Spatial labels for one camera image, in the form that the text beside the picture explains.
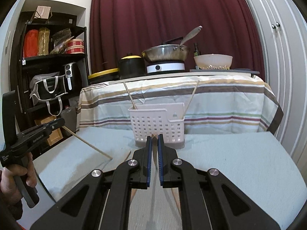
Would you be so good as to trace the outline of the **person's left hand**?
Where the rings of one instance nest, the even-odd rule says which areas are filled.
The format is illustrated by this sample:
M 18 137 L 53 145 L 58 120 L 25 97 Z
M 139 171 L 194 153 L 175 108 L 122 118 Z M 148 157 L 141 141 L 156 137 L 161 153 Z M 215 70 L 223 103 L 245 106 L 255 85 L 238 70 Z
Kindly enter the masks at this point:
M 3 194 L 4 202 L 8 206 L 15 205 L 22 199 L 22 195 L 19 192 L 17 185 L 15 183 L 15 176 L 25 176 L 27 175 L 26 184 L 30 187 L 35 187 L 37 185 L 37 179 L 34 169 L 33 156 L 31 153 L 27 155 L 28 165 L 23 167 L 17 164 L 4 167 L 1 175 L 1 192 Z

